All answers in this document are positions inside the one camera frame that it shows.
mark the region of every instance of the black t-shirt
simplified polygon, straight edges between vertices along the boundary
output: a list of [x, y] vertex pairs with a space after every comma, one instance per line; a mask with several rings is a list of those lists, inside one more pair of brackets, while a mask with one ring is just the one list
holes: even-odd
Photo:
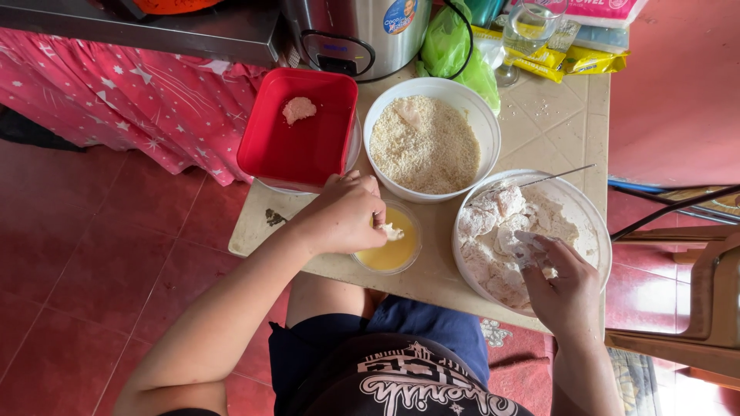
[[[166, 416], [213, 416], [183, 409]], [[277, 416], [532, 416], [488, 393], [452, 351], [425, 338], [372, 334], [333, 351]]]

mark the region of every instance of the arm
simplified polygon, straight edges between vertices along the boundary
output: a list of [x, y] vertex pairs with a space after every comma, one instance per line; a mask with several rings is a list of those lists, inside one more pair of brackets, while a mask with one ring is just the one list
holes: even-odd
[[275, 231], [242, 264], [198, 297], [141, 361], [114, 415], [156, 416], [199, 408], [227, 415], [223, 380], [269, 308], [314, 255], [355, 252], [386, 242], [377, 182], [329, 179], [325, 192]]
[[[624, 416], [614, 371], [599, 334], [599, 273], [559, 239], [518, 232], [517, 257], [532, 309], [558, 342], [552, 416]], [[539, 264], [554, 266], [545, 279]]]

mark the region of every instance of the red plastic container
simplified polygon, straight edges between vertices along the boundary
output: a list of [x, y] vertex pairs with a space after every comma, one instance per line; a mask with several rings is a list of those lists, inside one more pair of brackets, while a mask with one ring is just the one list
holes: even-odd
[[[316, 115], [289, 126], [283, 108], [295, 97], [311, 100]], [[332, 173], [344, 173], [356, 101], [357, 84], [346, 75], [270, 71], [247, 121], [237, 164], [269, 186], [320, 192]]]

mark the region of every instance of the sticker on rice cooker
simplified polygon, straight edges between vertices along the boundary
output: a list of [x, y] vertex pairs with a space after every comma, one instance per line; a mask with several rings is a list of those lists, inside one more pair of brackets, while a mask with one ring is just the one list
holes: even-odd
[[383, 17], [383, 29], [397, 35], [403, 32], [414, 20], [419, 0], [396, 0], [386, 11]]

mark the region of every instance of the orange object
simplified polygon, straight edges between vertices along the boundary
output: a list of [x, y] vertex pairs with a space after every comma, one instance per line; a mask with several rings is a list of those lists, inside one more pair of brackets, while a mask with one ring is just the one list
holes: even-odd
[[205, 9], [221, 0], [134, 0], [144, 13], [174, 15]]

